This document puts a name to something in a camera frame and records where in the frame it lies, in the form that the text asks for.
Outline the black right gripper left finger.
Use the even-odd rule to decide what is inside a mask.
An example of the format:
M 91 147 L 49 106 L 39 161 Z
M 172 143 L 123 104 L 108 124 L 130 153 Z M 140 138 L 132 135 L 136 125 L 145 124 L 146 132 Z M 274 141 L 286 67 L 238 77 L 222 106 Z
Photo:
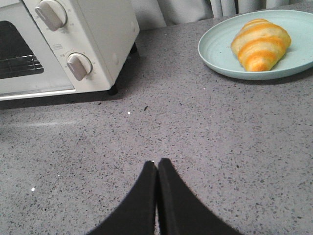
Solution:
M 90 235 L 153 235 L 157 168 L 145 162 L 141 174 L 119 206 Z

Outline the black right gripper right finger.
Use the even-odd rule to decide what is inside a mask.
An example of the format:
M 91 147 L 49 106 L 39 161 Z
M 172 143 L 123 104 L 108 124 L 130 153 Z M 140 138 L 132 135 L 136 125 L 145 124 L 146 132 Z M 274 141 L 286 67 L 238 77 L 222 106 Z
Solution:
M 239 235 L 212 213 L 188 188 L 172 165 L 158 164 L 160 197 L 157 203 L 162 235 Z

